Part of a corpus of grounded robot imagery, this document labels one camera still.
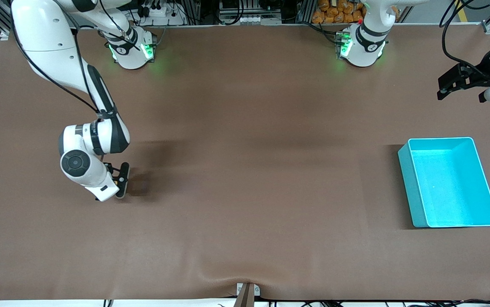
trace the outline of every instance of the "plastic tray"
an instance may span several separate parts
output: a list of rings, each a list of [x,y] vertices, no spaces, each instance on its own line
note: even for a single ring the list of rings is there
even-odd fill
[[[415,227],[490,226],[490,191],[472,138],[410,139],[398,151]]]

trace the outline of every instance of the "green led light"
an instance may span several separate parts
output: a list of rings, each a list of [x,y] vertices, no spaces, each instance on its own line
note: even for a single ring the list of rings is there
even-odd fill
[[[349,50],[351,50],[351,47],[353,46],[353,39],[348,38],[348,41],[344,43],[342,46],[342,52],[340,53],[342,56],[348,56]]]
[[[378,54],[378,58],[381,56],[381,54],[383,53],[383,47],[385,47],[385,42],[383,42],[380,46],[380,52]]]
[[[112,46],[109,45],[110,52],[112,54],[112,58],[116,61],[116,55],[114,54],[114,50],[112,49]]]
[[[141,49],[144,53],[144,56],[146,56],[146,58],[152,58],[152,47],[150,45],[141,44]]]

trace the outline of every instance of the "cable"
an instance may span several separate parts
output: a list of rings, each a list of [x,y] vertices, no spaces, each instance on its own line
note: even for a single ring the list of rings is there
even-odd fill
[[[465,60],[462,60],[460,58],[457,58],[457,57],[451,55],[448,52],[448,50],[446,49],[446,32],[448,30],[448,27],[450,26],[451,21],[453,20],[453,18],[455,18],[455,16],[457,16],[457,14],[463,8],[465,8],[465,6],[467,6],[469,3],[473,2],[473,1],[475,1],[475,0],[466,0],[465,2],[462,2],[462,4],[459,7],[455,7],[453,9],[452,15],[446,20],[445,23],[444,23],[444,19],[446,19],[447,14],[449,13],[450,9],[452,8],[453,2],[450,3],[450,5],[446,9],[446,11],[444,12],[444,15],[442,15],[442,18],[440,19],[440,23],[438,23],[438,27],[440,27],[440,28],[443,27],[444,28],[444,30],[442,31],[442,51],[451,60],[454,60],[454,61],[456,61],[458,63],[463,64],[466,67],[469,67],[471,70],[474,70],[475,72],[478,72],[478,74],[480,74],[483,78],[485,78],[487,80],[490,80],[490,77],[487,76],[486,74],[484,74],[484,72],[481,72],[476,66],[472,65],[471,63],[469,63],[469,62],[467,62]]]
[[[294,19],[294,18],[296,18],[296,15],[294,15],[292,17],[289,17],[289,18],[284,18],[284,19],[278,18],[277,20],[285,21],[285,20],[291,20],[291,19]]]
[[[315,27],[315,25],[313,25],[312,23],[308,23],[307,21],[299,21],[298,23],[303,23],[304,25],[308,25],[311,29],[314,29],[315,31],[319,32],[319,33],[323,33],[324,30],[322,29],[319,29],[317,27]],[[335,35],[336,32],[333,32],[333,31],[324,31],[326,34],[331,34],[331,35]]]
[[[213,0],[212,2],[212,8],[214,9],[213,10],[213,18],[218,22],[218,23],[221,23],[225,26],[231,26],[231,25],[235,25],[239,20],[241,20],[241,17],[243,17],[243,13],[245,13],[245,4],[243,3],[243,0],[239,0],[239,2],[241,3],[241,14],[239,13],[239,4],[237,5],[237,17],[234,21],[232,21],[231,23],[226,23],[225,21],[222,21],[220,20],[220,18],[216,15],[216,7],[215,7],[215,4],[216,2],[218,2],[218,0]]]
[[[78,61],[80,63],[80,70],[82,72],[82,77],[83,77],[83,80],[84,80],[84,85],[86,86],[86,90],[87,90],[88,96],[91,99],[91,101],[93,102],[93,104],[95,104],[95,100],[93,99],[92,92],[89,90],[88,80],[86,78],[86,72],[84,71],[84,63],[83,63],[82,55],[80,54],[80,47],[79,47],[79,44],[78,44],[78,37],[77,37],[77,35],[78,35],[78,31],[80,30],[81,26],[76,22],[76,19],[74,19],[73,16],[71,16],[68,12],[66,12],[63,9],[63,7],[58,2],[58,0],[54,0],[54,2],[56,2],[56,4],[61,8],[61,11],[64,13],[64,15],[66,15],[66,17],[71,21],[71,23],[76,28],[76,33],[73,33],[73,38],[74,38],[75,45],[76,45],[76,55],[78,56]]]
[[[192,19],[194,21],[198,21],[199,23],[202,21],[201,19],[197,19],[197,18],[194,18],[194,17],[190,17],[190,15],[188,15],[180,6],[177,6],[177,8],[179,9],[179,11],[181,11],[185,16],[187,16],[189,19]]]
[[[122,33],[122,36],[121,36],[121,37],[119,37],[119,36],[114,35],[113,33],[108,33],[108,32],[107,32],[107,33],[108,33],[108,34],[110,34],[110,35],[112,35],[112,36],[114,36],[114,37],[116,37],[116,38],[119,38],[119,39],[121,39],[121,40],[125,41],[126,43],[131,44],[131,45],[132,45],[132,46],[134,46],[134,47],[135,47],[135,48],[136,48],[138,51],[140,51],[140,50],[139,50],[139,48],[138,48],[137,46],[135,46],[135,44],[134,44],[134,43],[132,43],[131,41],[127,41],[127,40],[126,40],[126,38],[125,38],[126,31],[124,31],[124,30],[123,30],[123,29],[122,29],[122,28],[121,28],[121,27],[120,27],[120,26],[119,26],[119,25],[116,23],[116,21],[114,21],[114,19],[113,19],[113,17],[112,17],[111,15],[109,15],[109,12],[107,12],[107,10],[105,9],[105,6],[103,5],[103,0],[99,0],[99,3],[101,4],[101,8],[103,9],[103,12],[105,12],[105,15],[107,15],[107,17],[108,17],[108,18],[109,18],[109,19],[112,21],[112,23],[114,23],[114,25],[116,26],[116,28],[118,29],[118,31],[120,31],[120,33]]]
[[[33,66],[38,72],[40,72],[40,74],[42,74],[42,76],[44,76],[48,81],[52,82],[57,87],[66,91],[66,93],[70,94],[71,96],[75,97],[76,99],[80,100],[82,103],[87,105],[90,109],[92,109],[95,113],[99,113],[99,110],[97,110],[96,107],[93,107],[92,105],[90,105],[90,103],[88,103],[87,101],[85,101],[84,99],[79,97],[77,94],[71,92],[69,89],[67,89],[64,86],[62,86],[61,84],[59,84],[56,80],[52,79],[50,76],[48,76],[48,74],[46,74],[46,72],[44,72],[44,70],[41,70],[41,68],[39,66],[37,66],[37,64],[35,64],[35,62],[33,62],[33,60],[31,60],[31,58],[29,58],[27,53],[25,53],[25,50],[23,50],[23,46],[21,45],[20,39],[17,36],[16,28],[14,26],[14,18],[12,17],[12,12],[11,12],[11,28],[12,28],[12,34],[14,35],[14,39],[16,40],[17,48],[20,50],[21,54],[23,54],[23,56],[25,57],[27,62],[29,62],[29,64],[31,64],[31,66]]]
[[[330,41],[331,43],[334,43],[335,45],[343,45],[343,43],[339,43],[338,41],[335,41],[333,40],[332,38],[330,38],[327,34],[327,32],[325,32],[325,30],[323,29],[323,26],[321,24],[319,24],[319,28],[321,29],[321,32],[323,33],[323,35],[325,36],[325,39],[327,39],[328,41]]]
[[[483,10],[484,8],[489,8],[489,6],[490,6],[490,3],[485,4],[484,6],[470,6],[469,4],[466,5],[466,7],[468,9],[471,9],[471,10]]]
[[[160,45],[162,39],[164,39],[165,30],[167,30],[168,25],[169,25],[169,21],[167,21],[167,25],[165,25],[164,31],[161,33],[160,40],[156,41],[156,47],[158,47]]]
[[[326,31],[325,29],[323,29],[323,26],[321,24],[319,24],[319,28],[317,28],[312,23],[308,23],[307,21],[300,21],[298,23],[303,23],[304,25],[308,25],[309,27],[311,27],[311,29],[314,29],[315,31],[322,33],[325,39],[327,39],[331,43],[334,43],[335,45],[343,45],[343,43],[339,41],[334,41],[331,37],[329,37],[329,35],[336,35],[336,32]]]
[[[128,12],[130,12],[130,14],[132,14],[133,24],[138,26],[137,20],[135,19],[135,16],[133,15],[132,8],[130,7],[129,3],[128,3]]]

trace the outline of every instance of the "electrical wiring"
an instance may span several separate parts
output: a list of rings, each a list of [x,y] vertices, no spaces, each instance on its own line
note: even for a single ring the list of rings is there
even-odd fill
[[[279,19],[277,19],[277,20],[280,20],[280,21],[285,21],[285,20],[291,20],[291,19],[295,19],[295,18],[296,18],[296,15],[294,15],[294,16],[292,16],[292,17],[289,17],[289,18],[283,18],[283,19],[279,18]]]
[[[93,100],[92,92],[89,90],[88,80],[86,78],[86,72],[84,70],[83,59],[82,59],[82,55],[80,54],[80,47],[78,45],[78,37],[77,37],[77,35],[78,35],[78,31],[80,30],[81,27],[76,22],[76,19],[74,19],[73,16],[71,16],[68,12],[66,12],[64,10],[63,7],[62,7],[62,5],[57,0],[54,0],[54,2],[56,2],[56,4],[61,8],[61,11],[65,14],[65,16],[71,21],[71,23],[76,28],[76,32],[73,33],[73,38],[74,38],[75,45],[76,45],[76,55],[78,56],[78,61],[79,61],[79,64],[80,64],[80,70],[82,72],[82,77],[83,77],[83,80],[84,80],[84,85],[86,86],[86,91],[87,91],[88,96],[91,99],[91,101],[95,104],[95,101]]]
[[[241,20],[241,17],[243,17],[243,13],[245,13],[245,3],[243,2],[243,0],[239,0],[240,4],[241,4],[241,13],[239,13],[239,5],[237,6],[237,17],[234,21],[232,21],[231,23],[226,23],[222,20],[220,20],[220,18],[216,15],[216,6],[215,4],[218,2],[218,0],[213,0],[212,4],[212,8],[213,8],[213,18],[218,22],[218,23],[221,23],[225,26],[231,26],[231,25],[234,25],[236,24],[239,20]]]
[[[426,303],[427,305],[414,304],[414,305],[407,305],[407,306],[405,305],[405,306],[406,307],[432,307],[432,306],[438,306],[438,307],[457,307],[458,305],[466,304],[466,303],[477,303],[477,304],[490,305],[490,301],[484,301],[482,299],[467,299],[465,301],[457,301],[457,302],[449,301],[448,303],[444,303],[444,302],[441,302],[441,301],[437,301],[437,302],[428,302],[428,301],[425,301],[424,303]]]
[[[50,76],[48,76],[48,74],[46,74],[46,72],[44,72],[44,70],[41,70],[41,68],[39,66],[37,66],[37,64],[35,64],[35,62],[33,62],[33,60],[31,60],[31,58],[27,55],[27,53],[25,53],[25,50],[23,50],[23,46],[21,45],[20,39],[17,36],[16,28],[14,26],[14,18],[12,16],[12,12],[11,12],[11,16],[10,17],[11,17],[12,34],[14,35],[14,39],[16,40],[17,48],[20,50],[21,54],[23,54],[23,56],[25,57],[25,59],[27,60],[27,62],[29,62],[29,64],[31,64],[31,66],[33,66],[38,72],[40,72],[40,74],[42,74],[42,76],[44,76],[48,81],[52,82],[57,87],[59,87],[60,89],[64,90],[66,93],[70,94],[71,96],[75,97],[76,99],[78,99],[79,101],[81,101],[82,103],[84,103],[85,105],[87,105],[95,113],[99,113],[99,110],[96,107],[93,107],[90,103],[88,103],[87,101],[85,101],[84,99],[82,99],[81,97],[79,97],[77,94],[71,92],[69,89],[67,89],[66,87],[64,87],[63,85],[61,85],[59,82],[57,82],[56,80],[54,80],[53,78],[51,78]]]
[[[107,12],[107,10],[105,9],[105,6],[103,5],[103,0],[99,0],[99,4],[101,4],[101,8],[103,9],[103,12],[105,12],[105,15],[107,15],[107,17],[108,17],[108,18],[109,18],[109,19],[112,21],[112,23],[114,23],[114,25],[116,26],[116,28],[118,29],[118,31],[120,31],[120,33],[122,33],[122,36],[121,36],[121,37],[120,37],[120,36],[116,36],[116,35],[114,35],[113,33],[107,33],[107,34],[112,35],[113,37],[119,38],[119,39],[121,39],[121,40],[125,41],[126,43],[130,43],[130,44],[131,44],[131,45],[132,45],[132,46],[133,46],[135,49],[137,49],[138,51],[140,51],[140,50],[139,50],[139,48],[138,48],[137,46],[135,46],[135,44],[134,44],[134,43],[132,43],[131,41],[126,40],[126,38],[124,37],[124,35],[125,35],[126,31],[124,31],[124,30],[123,30],[123,29],[122,29],[122,28],[121,28],[121,27],[120,27],[120,26],[119,26],[119,25],[116,23],[116,21],[114,21],[113,17],[112,17],[112,16],[109,14],[109,12]]]
[[[335,45],[343,45],[343,43],[338,43],[338,41],[335,41],[332,38],[330,38],[329,35],[327,34],[327,32],[323,29],[323,26],[321,24],[319,24],[319,28],[321,29],[321,32],[325,36],[325,39],[327,39],[331,43],[334,43]]]
[[[177,8],[179,9],[179,11],[181,11],[185,16],[187,16],[189,19],[192,19],[194,21],[198,21],[198,23],[200,23],[202,20],[201,19],[197,19],[197,18],[194,18],[194,17],[190,17],[190,15],[188,15],[180,6],[177,6]],[[173,10],[175,10],[175,1],[173,1]]]
[[[169,21],[167,22],[167,25],[165,25],[164,27],[164,31],[161,33],[160,35],[160,40],[159,41],[156,41],[156,47],[160,45],[162,39],[164,39],[164,35],[165,35],[165,30],[167,30],[167,26],[169,25]]]
[[[298,23],[303,23],[304,25],[308,25],[311,29],[319,32],[319,33],[323,33],[323,30],[315,27],[315,25],[313,25],[312,23],[308,23],[307,21],[300,21]],[[336,32],[333,32],[333,31],[324,31],[326,34],[330,34],[330,35],[335,35]]]
[[[489,8],[489,6],[490,6],[490,3],[489,4],[485,4],[484,6],[471,6],[469,4],[466,5],[466,7],[468,9],[471,9],[471,10],[483,10],[485,8]]]
[[[478,74],[480,74],[483,78],[487,79],[487,80],[490,80],[490,77],[487,76],[486,74],[484,74],[484,72],[481,72],[476,66],[472,65],[471,63],[465,61],[465,60],[462,60],[460,58],[457,58],[453,55],[451,55],[448,50],[446,49],[446,33],[447,33],[447,30],[448,30],[448,27],[450,26],[450,23],[451,21],[455,18],[455,16],[457,16],[457,14],[463,9],[465,8],[465,6],[467,6],[468,4],[470,4],[471,2],[473,2],[475,0],[466,0],[465,2],[461,2],[461,4],[459,5],[459,7],[455,7],[453,2],[450,3],[450,5],[448,6],[448,8],[446,9],[446,11],[444,12],[444,15],[442,15],[442,18],[440,19],[440,23],[438,23],[438,26],[440,28],[444,28],[444,30],[442,31],[442,51],[444,52],[444,54],[450,58],[451,60],[454,60],[458,63],[461,63],[463,64],[464,66],[466,67],[469,67],[471,70],[474,70],[475,72],[478,72]],[[453,9],[453,13],[452,15],[446,20],[446,22],[444,23],[444,19],[446,19],[446,16],[448,15],[450,9],[454,7]]]
[[[300,21],[299,23],[303,23],[304,25],[308,25],[309,27],[311,27],[311,29],[314,29],[315,31],[322,33],[323,36],[325,37],[325,39],[327,39],[331,43],[334,43],[336,45],[343,45],[343,43],[341,43],[339,41],[334,41],[331,37],[329,37],[329,35],[336,35],[336,32],[327,31],[327,30],[323,29],[323,26],[321,24],[319,24],[319,28],[317,28],[317,27],[315,27],[315,25],[313,25],[312,23],[308,23],[307,21]]]
[[[138,21],[135,19],[135,16],[133,15],[132,8],[130,7],[129,3],[128,3],[128,12],[130,12],[130,14],[132,15],[133,24],[138,26]]]

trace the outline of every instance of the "brown table surface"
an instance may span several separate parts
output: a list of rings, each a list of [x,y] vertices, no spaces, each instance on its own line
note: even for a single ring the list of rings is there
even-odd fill
[[[307,27],[169,29],[155,64],[81,50],[132,135],[133,169],[96,202],[59,167],[58,136],[95,115],[0,43],[0,299],[490,299],[490,227],[414,229],[397,158],[409,138],[471,136],[490,185],[490,103],[436,100],[434,26],[395,27],[370,68]],[[450,51],[490,49],[455,26]]]

